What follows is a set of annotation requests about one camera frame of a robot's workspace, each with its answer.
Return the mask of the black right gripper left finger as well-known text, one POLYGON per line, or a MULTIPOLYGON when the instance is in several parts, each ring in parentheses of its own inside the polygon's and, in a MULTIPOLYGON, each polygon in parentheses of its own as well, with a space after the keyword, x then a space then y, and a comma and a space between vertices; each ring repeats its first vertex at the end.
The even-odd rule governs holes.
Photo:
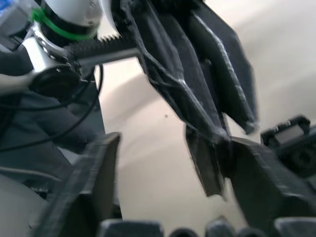
POLYGON ((114 132, 89 144, 42 215, 42 237, 94 237, 110 218, 119 142, 114 132))

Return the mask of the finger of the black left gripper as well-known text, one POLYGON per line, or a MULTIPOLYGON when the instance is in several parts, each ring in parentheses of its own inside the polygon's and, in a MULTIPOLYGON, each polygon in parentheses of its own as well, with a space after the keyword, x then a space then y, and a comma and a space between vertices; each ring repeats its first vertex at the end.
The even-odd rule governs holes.
POLYGON ((178 117, 211 142, 228 140, 195 50, 176 19, 150 0, 130 0, 128 20, 152 83, 178 117))
POLYGON ((258 127, 253 70, 236 32, 205 3, 195 0, 189 36, 198 53, 210 60, 220 107, 246 134, 258 127))

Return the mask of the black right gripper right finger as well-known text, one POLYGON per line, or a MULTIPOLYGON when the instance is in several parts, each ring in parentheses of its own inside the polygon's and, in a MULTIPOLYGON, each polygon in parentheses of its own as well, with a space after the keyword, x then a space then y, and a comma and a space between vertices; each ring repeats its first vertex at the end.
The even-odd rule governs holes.
POLYGON ((263 145, 233 137, 229 148, 225 173, 249 226, 268 237, 314 237, 315 190, 263 145))

